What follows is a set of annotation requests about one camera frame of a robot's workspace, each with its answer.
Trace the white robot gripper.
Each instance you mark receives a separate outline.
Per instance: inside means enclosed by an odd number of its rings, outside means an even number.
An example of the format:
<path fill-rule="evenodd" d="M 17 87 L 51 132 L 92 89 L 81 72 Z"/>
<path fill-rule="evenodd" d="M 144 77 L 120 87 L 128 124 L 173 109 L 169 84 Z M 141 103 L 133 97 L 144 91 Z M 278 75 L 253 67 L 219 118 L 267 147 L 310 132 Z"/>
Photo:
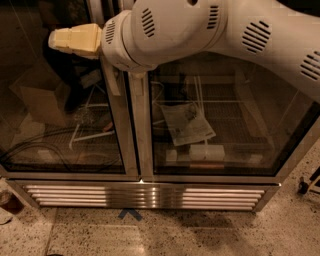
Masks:
<path fill-rule="evenodd" d="M 48 45 L 51 49 L 87 59 L 97 59 L 101 45 L 103 56 L 112 66 L 126 72 L 146 72 L 149 67 L 135 62 L 124 44 L 124 23 L 129 14 L 129 10 L 122 11 L 109 19 L 103 29 L 95 23 L 55 29 L 49 35 Z"/>

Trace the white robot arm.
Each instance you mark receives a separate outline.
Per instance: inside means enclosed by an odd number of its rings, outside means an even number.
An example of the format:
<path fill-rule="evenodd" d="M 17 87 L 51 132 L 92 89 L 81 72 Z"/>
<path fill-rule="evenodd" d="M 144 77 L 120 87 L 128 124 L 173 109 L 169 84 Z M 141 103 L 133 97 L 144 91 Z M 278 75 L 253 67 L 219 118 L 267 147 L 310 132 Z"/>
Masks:
<path fill-rule="evenodd" d="M 320 20 L 277 0 L 136 0 L 109 19 L 51 32 L 50 48 L 142 73 L 201 52 L 258 64 L 320 102 Z"/>

